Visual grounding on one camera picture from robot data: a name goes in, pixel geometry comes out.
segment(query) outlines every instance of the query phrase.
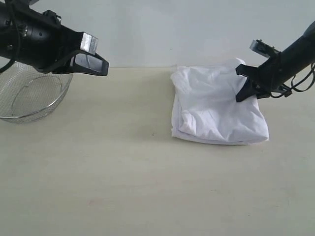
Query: white towel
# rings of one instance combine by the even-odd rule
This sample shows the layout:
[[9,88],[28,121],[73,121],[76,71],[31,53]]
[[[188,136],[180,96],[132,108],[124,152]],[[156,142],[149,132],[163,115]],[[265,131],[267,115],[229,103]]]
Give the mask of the white towel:
[[237,103],[246,78],[233,59],[214,66],[179,66],[171,79],[176,89],[172,136],[222,145],[246,145],[269,139],[268,126],[255,96]]

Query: metal basket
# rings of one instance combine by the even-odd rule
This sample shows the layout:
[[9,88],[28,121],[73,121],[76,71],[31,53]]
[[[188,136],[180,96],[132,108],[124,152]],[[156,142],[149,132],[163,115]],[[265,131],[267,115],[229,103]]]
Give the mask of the metal basket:
[[40,120],[61,103],[73,74],[41,74],[15,63],[0,74],[0,119],[12,123]]

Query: folded fabric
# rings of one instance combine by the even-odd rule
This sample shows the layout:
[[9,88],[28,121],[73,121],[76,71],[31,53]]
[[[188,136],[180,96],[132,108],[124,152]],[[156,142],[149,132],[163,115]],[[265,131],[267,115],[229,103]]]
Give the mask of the folded fabric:
[[246,145],[269,139],[255,96],[237,103],[246,78],[235,68],[240,59],[214,66],[179,66],[171,80],[176,89],[172,136],[221,145]]

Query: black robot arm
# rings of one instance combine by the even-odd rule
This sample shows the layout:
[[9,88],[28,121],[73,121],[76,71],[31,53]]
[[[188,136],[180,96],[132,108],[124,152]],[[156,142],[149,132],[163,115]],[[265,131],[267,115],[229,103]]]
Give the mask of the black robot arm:
[[109,63],[96,53],[98,39],[61,24],[53,11],[38,13],[38,0],[0,2],[0,56],[33,66],[42,73],[104,76]]
[[[273,92],[280,93],[279,96],[288,97],[292,90],[301,92],[297,86],[313,75],[313,81],[309,89],[315,83],[315,22],[312,23],[305,33],[283,52],[274,47],[256,40],[252,43],[251,49],[254,52],[268,58],[259,67],[239,65],[236,68],[238,75],[247,77],[247,81],[241,91],[236,95],[237,102],[241,102],[250,96],[256,95],[258,99],[274,97]],[[291,87],[284,83],[295,78],[295,75],[311,65],[310,73],[296,85],[291,81]]]

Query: beige table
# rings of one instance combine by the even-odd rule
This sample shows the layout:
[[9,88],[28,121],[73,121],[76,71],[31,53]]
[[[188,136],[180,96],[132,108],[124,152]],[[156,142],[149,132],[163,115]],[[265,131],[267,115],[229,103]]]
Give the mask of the beige table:
[[315,90],[260,107],[271,140],[171,138],[168,69],[76,75],[49,117],[0,122],[1,236],[311,236]]

